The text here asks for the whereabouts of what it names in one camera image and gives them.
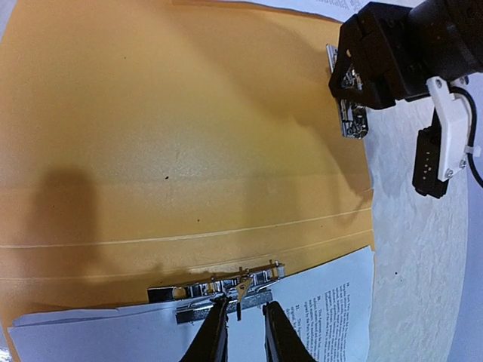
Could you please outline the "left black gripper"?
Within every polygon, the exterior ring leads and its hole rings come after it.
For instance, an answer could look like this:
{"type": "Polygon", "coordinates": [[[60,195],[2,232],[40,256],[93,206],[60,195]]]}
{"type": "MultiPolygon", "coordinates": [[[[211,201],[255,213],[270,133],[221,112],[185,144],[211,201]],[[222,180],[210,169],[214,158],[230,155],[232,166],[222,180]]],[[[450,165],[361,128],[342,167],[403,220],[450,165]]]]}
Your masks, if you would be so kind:
{"type": "Polygon", "coordinates": [[[426,81],[452,81],[447,2],[415,8],[369,2],[341,27],[329,88],[334,98],[372,109],[428,93],[426,81]]]}

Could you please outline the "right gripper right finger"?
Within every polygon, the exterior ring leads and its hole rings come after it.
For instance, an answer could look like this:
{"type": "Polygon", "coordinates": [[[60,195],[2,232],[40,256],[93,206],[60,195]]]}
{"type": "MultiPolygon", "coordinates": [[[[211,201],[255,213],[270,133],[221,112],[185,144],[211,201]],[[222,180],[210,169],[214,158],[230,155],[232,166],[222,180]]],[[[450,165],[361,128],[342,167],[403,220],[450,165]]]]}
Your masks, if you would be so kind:
{"type": "Polygon", "coordinates": [[[263,315],[267,361],[315,361],[278,302],[266,303],[263,315]]]}

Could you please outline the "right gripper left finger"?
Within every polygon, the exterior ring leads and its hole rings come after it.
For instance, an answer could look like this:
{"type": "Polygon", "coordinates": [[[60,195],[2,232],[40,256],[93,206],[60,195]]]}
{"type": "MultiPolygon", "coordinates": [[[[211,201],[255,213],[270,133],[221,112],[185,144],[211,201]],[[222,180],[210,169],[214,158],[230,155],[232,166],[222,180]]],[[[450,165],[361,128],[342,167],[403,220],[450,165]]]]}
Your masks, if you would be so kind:
{"type": "Polygon", "coordinates": [[[228,361],[228,317],[230,299],[217,297],[192,343],[182,357],[182,362],[228,361]]]}

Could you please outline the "chrome folder spring clip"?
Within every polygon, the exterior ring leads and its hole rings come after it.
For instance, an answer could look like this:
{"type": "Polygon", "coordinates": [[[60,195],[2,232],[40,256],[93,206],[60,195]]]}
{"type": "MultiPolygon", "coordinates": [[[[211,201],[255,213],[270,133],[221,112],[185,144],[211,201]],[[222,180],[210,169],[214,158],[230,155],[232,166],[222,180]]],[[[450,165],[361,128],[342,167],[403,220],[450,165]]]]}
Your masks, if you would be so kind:
{"type": "Polygon", "coordinates": [[[240,268],[237,272],[211,275],[190,284],[150,287],[150,303],[177,302],[175,318],[178,324],[205,319],[215,301],[226,297],[228,313],[259,307],[273,300],[271,287],[285,277],[285,264],[270,261],[256,268],[240,268]]]}

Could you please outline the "orange file folder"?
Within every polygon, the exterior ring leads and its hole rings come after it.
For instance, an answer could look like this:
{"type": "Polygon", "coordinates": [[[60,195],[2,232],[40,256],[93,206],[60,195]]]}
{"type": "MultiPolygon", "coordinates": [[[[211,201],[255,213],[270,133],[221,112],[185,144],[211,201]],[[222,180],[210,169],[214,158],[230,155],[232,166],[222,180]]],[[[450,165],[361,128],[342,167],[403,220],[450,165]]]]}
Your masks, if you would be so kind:
{"type": "Polygon", "coordinates": [[[194,1],[18,1],[1,41],[1,320],[374,244],[333,20],[194,1]]]}

